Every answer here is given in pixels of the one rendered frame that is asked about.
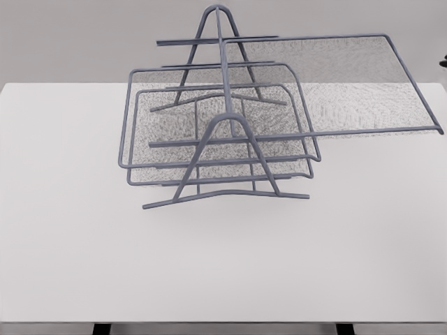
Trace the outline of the large grey mesh tray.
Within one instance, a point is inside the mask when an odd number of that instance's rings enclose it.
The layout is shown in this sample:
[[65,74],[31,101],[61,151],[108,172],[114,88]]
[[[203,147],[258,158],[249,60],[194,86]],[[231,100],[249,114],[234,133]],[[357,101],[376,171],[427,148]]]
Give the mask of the large grey mesh tray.
[[300,131],[259,135],[262,142],[444,130],[391,41],[383,34],[231,38],[222,57],[228,81],[240,84],[237,66],[251,79],[288,89],[299,101]]

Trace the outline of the medium grey mesh tray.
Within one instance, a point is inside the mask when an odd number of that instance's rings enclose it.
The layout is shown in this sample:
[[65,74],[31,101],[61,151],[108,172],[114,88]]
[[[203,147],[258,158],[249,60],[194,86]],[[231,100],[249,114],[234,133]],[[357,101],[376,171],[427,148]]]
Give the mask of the medium grey mesh tray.
[[130,72],[119,164],[182,169],[201,140],[199,166],[310,167],[321,159],[301,83],[290,66],[237,61]]

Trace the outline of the small grey mesh tray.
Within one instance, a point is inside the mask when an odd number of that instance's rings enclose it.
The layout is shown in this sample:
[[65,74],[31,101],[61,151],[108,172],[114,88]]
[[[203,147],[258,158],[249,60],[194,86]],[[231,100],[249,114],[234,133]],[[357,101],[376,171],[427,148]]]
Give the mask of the small grey mesh tray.
[[[299,92],[281,86],[232,89],[234,113],[248,121],[255,136],[288,135],[309,130]],[[225,109],[220,89],[167,91],[166,86],[133,84],[124,138],[124,164],[135,185],[180,181],[195,145],[151,147],[152,142],[200,141],[209,122]],[[248,142],[207,145],[191,178],[260,177],[264,170]]]

